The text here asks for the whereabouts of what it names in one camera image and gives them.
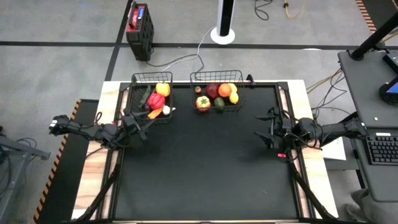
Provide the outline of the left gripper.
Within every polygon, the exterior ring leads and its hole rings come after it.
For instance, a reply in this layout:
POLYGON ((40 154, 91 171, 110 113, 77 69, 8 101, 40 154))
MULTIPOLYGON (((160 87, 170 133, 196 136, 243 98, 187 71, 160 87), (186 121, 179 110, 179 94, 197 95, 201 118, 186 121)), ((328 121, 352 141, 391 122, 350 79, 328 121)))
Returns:
MULTIPOLYGON (((136 116, 138 116, 140 119, 148 119, 147 115, 150 112, 142 112, 142 113, 136 113, 136 116)), ((123 128, 125 129, 125 132, 127 132, 130 135, 137 134, 141 141, 146 140, 146 131, 149 129, 149 127, 155 122, 155 120, 150 120, 144 125, 140 125, 140 123, 136 120, 133 114, 125 114, 123 116, 123 128)))

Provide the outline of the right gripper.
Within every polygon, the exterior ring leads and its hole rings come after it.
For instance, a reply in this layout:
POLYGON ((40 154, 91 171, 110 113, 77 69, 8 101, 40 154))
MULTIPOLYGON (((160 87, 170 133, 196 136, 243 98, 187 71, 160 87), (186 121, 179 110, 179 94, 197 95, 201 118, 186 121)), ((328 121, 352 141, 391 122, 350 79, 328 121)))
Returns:
POLYGON ((293 149, 295 146, 295 138, 292 135, 294 127, 294 119, 291 114, 282 110, 279 114, 256 116, 261 121, 274 120, 273 135, 254 133, 259 137, 268 148, 274 149, 293 149))

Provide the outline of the orange yellow elongated vegetable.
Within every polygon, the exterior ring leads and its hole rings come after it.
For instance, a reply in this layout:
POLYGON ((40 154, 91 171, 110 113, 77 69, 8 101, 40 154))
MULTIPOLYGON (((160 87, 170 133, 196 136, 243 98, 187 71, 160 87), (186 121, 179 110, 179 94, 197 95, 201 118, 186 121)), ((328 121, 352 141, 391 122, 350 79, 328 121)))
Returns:
POLYGON ((156 109, 156 110, 152 110, 152 111, 147 115, 147 117, 148 117, 149 119, 156 119, 156 117, 158 117, 158 116, 162 113, 162 111, 163 111, 163 107, 161 107, 161 108, 159 108, 159 109, 156 109))

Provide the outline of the red bell pepper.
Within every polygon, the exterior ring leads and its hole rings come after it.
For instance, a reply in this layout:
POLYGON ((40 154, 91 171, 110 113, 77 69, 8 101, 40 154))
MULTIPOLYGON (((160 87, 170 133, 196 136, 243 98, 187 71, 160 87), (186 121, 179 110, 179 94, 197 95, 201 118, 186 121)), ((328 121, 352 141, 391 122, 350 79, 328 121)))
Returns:
POLYGON ((147 100, 147 104, 152 110, 157 110, 165 105, 165 97, 158 93, 153 93, 147 100))

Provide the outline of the yellow bell pepper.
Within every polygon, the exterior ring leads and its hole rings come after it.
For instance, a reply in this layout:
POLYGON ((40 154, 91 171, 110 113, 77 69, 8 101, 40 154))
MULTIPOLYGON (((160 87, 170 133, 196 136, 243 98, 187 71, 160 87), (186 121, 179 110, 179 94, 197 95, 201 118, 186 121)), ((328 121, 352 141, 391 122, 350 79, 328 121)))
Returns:
POLYGON ((170 85, 168 83, 157 83, 155 86, 156 93, 168 97, 170 95, 170 85))

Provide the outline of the orange fruit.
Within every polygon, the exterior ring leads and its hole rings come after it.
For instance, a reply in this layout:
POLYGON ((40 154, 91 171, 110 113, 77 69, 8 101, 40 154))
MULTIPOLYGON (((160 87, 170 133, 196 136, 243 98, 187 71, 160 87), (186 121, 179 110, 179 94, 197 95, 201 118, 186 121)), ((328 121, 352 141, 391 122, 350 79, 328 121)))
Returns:
POLYGON ((218 94, 220 95, 220 97, 223 97, 223 98, 229 97, 231 92, 232 92, 232 89, 228 83, 222 83, 218 87, 218 94))

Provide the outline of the orange persimmon green calyx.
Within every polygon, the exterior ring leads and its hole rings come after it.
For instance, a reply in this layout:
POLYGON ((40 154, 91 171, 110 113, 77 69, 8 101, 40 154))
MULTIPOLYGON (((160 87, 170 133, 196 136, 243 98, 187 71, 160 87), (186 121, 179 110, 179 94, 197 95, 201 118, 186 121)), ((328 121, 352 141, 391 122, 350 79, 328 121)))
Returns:
POLYGON ((206 112, 211 106, 210 99, 207 96, 200 96, 196 99, 196 107, 200 112, 206 112))

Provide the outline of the dark red apple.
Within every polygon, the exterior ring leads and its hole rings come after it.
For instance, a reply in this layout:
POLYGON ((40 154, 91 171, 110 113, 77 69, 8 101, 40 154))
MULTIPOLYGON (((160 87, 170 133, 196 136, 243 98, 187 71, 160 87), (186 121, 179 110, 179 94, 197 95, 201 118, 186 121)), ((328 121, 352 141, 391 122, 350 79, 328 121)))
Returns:
POLYGON ((206 86, 206 94, 210 98, 215 99, 215 98, 219 97, 218 88, 219 88, 219 85, 217 85, 217 84, 214 84, 214 83, 209 84, 206 86))

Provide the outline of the white paper sheet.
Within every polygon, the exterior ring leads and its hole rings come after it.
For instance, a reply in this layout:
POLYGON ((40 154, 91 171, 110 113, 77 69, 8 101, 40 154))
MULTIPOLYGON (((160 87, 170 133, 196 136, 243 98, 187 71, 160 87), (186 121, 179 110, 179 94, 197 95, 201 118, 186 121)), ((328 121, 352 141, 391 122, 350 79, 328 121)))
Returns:
POLYGON ((343 138, 340 137, 326 144, 325 146, 322 146, 322 153, 325 159, 336 159, 340 161, 345 161, 346 153, 343 138))

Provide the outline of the black red toolbox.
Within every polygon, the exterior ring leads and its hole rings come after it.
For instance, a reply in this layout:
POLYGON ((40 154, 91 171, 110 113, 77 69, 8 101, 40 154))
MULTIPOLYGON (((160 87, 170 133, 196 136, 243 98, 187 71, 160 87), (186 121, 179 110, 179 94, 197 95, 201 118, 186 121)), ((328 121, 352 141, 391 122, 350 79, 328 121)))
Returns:
POLYGON ((150 60, 153 39, 154 25, 148 5, 133 1, 127 17, 126 40, 136 60, 150 60))

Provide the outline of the hazard striped floor mat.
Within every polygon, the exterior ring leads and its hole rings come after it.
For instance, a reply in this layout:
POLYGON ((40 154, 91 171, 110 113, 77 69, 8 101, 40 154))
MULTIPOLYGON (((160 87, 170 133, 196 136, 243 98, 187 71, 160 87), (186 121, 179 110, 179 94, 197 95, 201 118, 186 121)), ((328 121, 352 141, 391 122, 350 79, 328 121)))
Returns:
POLYGON ((72 219, 89 141, 65 134, 50 166, 33 219, 28 224, 61 224, 72 219))
POLYGON ((372 33, 398 12, 398 0, 355 0, 355 2, 372 33))

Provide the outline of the grey desk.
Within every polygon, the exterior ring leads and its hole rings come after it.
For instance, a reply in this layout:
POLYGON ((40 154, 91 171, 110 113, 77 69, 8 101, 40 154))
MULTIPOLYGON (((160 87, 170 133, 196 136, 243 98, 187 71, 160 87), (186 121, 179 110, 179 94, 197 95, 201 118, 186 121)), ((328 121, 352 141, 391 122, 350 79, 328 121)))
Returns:
MULTIPOLYGON (((383 61, 385 52, 369 52, 353 60, 349 52, 339 52, 338 60, 360 121, 369 135, 398 137, 398 106, 384 102, 379 88, 398 75, 383 61)), ((364 141, 352 140, 359 157, 363 179, 373 200, 398 202, 398 166, 372 165, 364 141)))

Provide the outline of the black pole white base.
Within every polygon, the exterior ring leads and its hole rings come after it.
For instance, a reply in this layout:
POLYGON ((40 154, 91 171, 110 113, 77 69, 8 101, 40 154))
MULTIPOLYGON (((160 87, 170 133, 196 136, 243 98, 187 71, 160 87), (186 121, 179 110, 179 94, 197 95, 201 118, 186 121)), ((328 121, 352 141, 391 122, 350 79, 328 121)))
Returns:
POLYGON ((235 0, 218 0, 217 22, 210 32, 210 37, 219 45, 228 45, 235 39, 235 32, 231 28, 234 5, 235 0))

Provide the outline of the black keyboard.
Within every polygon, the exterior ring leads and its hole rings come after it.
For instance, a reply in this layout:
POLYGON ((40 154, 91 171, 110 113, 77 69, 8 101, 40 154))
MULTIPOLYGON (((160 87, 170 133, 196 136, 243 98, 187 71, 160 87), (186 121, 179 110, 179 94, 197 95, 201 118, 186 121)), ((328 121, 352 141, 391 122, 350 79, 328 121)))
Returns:
POLYGON ((371 165, 398 166, 398 136, 368 135, 364 147, 371 165))

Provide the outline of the person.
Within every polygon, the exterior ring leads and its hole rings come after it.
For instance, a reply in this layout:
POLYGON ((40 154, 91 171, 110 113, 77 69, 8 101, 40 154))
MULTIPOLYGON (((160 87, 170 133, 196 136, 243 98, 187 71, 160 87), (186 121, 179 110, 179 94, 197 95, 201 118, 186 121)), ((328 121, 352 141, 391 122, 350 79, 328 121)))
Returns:
POLYGON ((352 203, 343 205, 345 212, 350 219, 356 222, 374 222, 374 218, 369 210, 369 206, 365 204, 364 199, 369 195, 368 189, 360 189, 351 193, 352 203))

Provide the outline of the grey metal stand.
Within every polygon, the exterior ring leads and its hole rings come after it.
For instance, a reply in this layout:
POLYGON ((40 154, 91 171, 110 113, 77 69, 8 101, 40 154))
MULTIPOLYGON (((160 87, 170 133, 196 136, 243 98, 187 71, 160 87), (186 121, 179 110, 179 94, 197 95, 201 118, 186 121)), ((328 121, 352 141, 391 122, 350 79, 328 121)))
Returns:
POLYGON ((32 138, 9 139, 0 126, 0 224, 6 224, 27 165, 35 158, 48 160, 49 152, 37 149, 32 138))

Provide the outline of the black round device blue screen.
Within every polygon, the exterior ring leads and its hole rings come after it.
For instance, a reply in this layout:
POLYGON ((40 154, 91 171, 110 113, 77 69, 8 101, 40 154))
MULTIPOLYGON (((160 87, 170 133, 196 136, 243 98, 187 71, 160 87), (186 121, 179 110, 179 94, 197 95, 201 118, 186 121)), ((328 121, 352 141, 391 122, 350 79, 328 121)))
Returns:
POLYGON ((379 97, 392 106, 398 106, 398 77, 379 88, 379 97))

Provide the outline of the black desk pole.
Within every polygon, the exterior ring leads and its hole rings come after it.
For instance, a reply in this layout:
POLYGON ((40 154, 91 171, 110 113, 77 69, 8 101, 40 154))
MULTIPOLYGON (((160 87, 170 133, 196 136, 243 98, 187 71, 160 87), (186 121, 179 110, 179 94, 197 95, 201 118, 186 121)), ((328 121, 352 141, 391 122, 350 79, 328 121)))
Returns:
POLYGON ((362 60, 364 54, 378 44, 385 36, 398 26, 398 11, 386 21, 375 33, 369 36, 356 50, 349 55, 353 60, 362 60))

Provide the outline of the black box on desk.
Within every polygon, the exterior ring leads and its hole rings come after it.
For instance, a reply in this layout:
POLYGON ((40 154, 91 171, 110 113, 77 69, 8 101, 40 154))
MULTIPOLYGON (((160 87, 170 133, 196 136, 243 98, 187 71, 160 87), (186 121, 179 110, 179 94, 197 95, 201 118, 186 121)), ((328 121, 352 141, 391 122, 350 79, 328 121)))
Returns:
POLYGON ((398 52, 389 52, 382 59, 398 74, 398 52))

